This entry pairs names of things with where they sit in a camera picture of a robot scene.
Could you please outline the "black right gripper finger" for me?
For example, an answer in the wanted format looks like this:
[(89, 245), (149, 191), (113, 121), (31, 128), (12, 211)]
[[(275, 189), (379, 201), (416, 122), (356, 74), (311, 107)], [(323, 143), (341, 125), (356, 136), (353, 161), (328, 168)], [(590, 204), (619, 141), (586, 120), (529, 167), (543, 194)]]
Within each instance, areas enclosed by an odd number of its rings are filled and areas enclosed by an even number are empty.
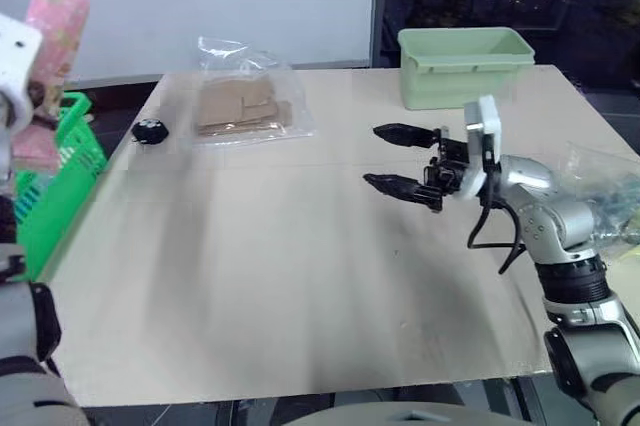
[(441, 139), (441, 130), (438, 128), (430, 130), (401, 123), (376, 126), (373, 133), (390, 144), (403, 147), (431, 148)]
[(415, 179), (395, 174), (363, 175), (363, 179), (378, 192), (395, 199), (429, 206), (432, 202), (431, 193)]

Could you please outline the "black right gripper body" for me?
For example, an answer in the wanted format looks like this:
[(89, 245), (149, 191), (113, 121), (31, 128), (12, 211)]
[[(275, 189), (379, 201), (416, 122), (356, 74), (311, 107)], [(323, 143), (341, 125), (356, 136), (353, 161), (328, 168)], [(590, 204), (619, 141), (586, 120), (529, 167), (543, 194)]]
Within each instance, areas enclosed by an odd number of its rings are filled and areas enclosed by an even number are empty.
[(467, 143), (451, 139), (446, 127), (436, 128), (432, 133), (436, 155), (423, 170), (424, 185), (430, 194), (427, 206), (433, 212), (441, 212), (443, 199), (461, 189), (469, 167), (469, 152)]

